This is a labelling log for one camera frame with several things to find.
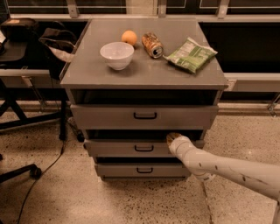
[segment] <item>drawer handle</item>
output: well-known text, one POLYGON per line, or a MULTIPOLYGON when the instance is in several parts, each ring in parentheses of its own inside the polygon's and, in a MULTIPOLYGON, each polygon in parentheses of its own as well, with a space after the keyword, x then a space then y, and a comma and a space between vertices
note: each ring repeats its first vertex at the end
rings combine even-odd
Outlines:
POLYGON ((138 114, 138 113, 134 113, 133 114, 135 119, 142 119, 142 120, 152 120, 152 119, 156 119, 158 114, 157 112, 154 112, 151 116, 147 116, 145 114, 138 114))
POLYGON ((138 173, 152 173, 153 168, 136 168, 138 173))
POLYGON ((154 146, 152 145, 151 147, 139 147, 137 145, 134 145, 134 150, 135 151, 153 151, 154 146))

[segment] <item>speckled concrete floor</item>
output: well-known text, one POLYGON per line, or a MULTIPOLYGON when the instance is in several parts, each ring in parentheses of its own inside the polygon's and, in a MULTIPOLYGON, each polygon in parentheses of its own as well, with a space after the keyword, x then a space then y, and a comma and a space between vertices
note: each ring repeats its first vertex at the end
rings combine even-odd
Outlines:
MULTIPOLYGON (((12 113, 5 113, 11 119, 12 113)), ((204 150, 280 165, 280 117, 268 112, 220 113, 204 150)), ((35 163, 43 171, 60 155, 59 121, 0 132, 0 173, 35 163)), ((17 223, 34 183, 28 173, 0 184, 0 220, 17 223)), ((121 179, 104 182, 94 161, 67 129, 65 151, 32 188, 20 223, 269 224, 276 202, 224 178, 121 179)))

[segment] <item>white robotic arm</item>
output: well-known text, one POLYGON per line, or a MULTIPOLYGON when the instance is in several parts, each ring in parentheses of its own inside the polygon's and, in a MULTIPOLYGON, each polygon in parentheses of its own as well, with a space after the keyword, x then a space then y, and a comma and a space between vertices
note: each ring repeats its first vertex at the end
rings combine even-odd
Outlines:
POLYGON ((178 133, 170 133, 167 143, 171 153, 200 181, 219 175, 276 200, 273 224, 280 223, 280 166, 218 157, 196 148, 188 137, 178 133))

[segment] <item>bowl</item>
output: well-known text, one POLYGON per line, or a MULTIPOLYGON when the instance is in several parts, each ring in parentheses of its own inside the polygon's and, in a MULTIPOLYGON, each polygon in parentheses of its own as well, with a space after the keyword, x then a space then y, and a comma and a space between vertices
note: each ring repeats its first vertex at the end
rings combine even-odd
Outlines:
POLYGON ((130 64, 134 53, 132 45, 124 42, 113 42, 104 45, 100 54, 107 65, 115 70, 123 70, 130 64))

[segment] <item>orange fruit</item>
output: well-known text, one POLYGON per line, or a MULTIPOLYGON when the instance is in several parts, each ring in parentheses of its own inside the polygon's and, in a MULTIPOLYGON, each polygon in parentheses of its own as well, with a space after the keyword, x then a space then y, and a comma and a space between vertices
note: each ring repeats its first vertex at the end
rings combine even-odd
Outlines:
POLYGON ((125 31, 122 34, 122 42, 133 46, 137 42, 137 35, 133 31, 125 31))

